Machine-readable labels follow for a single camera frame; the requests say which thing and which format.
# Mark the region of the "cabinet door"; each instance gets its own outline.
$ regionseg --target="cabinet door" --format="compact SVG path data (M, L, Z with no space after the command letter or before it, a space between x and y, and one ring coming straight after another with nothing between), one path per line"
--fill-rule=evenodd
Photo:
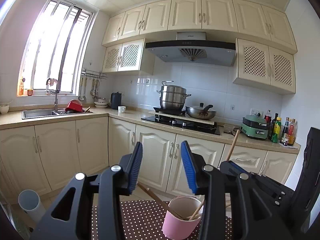
M264 5L262 5L262 8L269 25L271 40L297 50L290 23L285 13Z
M232 0L201 0L202 29L238 32Z
M38 153L34 126L0 131L0 156L15 191L51 192Z
M259 175L266 175L281 184L285 184L297 155L268 151Z
M240 33L271 41L268 23L260 4L244 0L233 0L233 4Z
M271 63L271 85L293 93L296 92L296 75L293 55L269 47Z
M56 190L68 184L81 171L76 121L36 125L35 130L45 174L52 190Z
M230 147L230 144L225 145L220 163L226 160ZM248 172L259 173L266 155L266 150L235 146L230 160Z
M137 125L137 141L143 145L138 181L166 191L176 134Z
M124 13L120 13L109 19L102 44L107 44L109 42L116 41L118 39L123 18L124 18Z
M188 141L193 153L201 155L207 164L211 164L216 168L219 165L224 148L224 143L212 142L178 134L167 187L167 193L173 195L192 195L188 186L180 153L181 143L185 140Z
M4 169L4 166L0 160L0 191L3 193L5 200L9 203L16 203L18 201L18 193L15 191L10 179L8 177L7 172Z
M109 165L108 117L76 120L81 171L87 175Z
M269 47L238 39L239 78L270 85Z
M119 39L139 35L145 8L143 5L125 12Z
M201 0L172 0L168 30L202 29Z
M107 48L103 62L102 72L118 71L121 48L122 44L118 44Z
M140 34L166 31L168 29L171 0L146 5Z
M139 70L144 39L122 44L118 71Z
M135 147L134 123L109 118L109 165L119 164L123 155L132 153Z

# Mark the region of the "green appliance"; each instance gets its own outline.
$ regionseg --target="green appliance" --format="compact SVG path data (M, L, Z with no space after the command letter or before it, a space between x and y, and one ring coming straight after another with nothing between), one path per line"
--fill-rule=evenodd
M242 119L241 131L253 139L264 140L268 137L269 124L257 115L246 115Z

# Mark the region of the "polka dot tablecloth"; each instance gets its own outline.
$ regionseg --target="polka dot tablecloth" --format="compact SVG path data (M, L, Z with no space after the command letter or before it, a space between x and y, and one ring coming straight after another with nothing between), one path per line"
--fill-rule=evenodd
M124 236L127 240L170 240L162 232L166 211L153 200L121 202ZM187 240L197 240L201 222ZM232 239L231 218L226 217L226 240ZM92 208L92 240L98 240L97 206Z

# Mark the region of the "white bucket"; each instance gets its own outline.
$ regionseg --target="white bucket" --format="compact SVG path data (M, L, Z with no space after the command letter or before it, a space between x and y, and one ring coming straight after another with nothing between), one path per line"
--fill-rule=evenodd
M31 189L23 190L18 196L20 207L36 223L40 221L45 213L45 208L37 192Z

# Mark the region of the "pink bucket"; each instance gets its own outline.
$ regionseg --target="pink bucket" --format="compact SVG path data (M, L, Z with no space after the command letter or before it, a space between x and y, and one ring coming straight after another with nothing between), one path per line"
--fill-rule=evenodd
M179 196L171 200L169 206L185 218L191 216L200 204L201 202L194 197ZM202 211L203 207L199 210L198 214L202 214ZM162 231L167 238L182 240L191 235L200 220L201 217L191 221L181 220L167 211Z

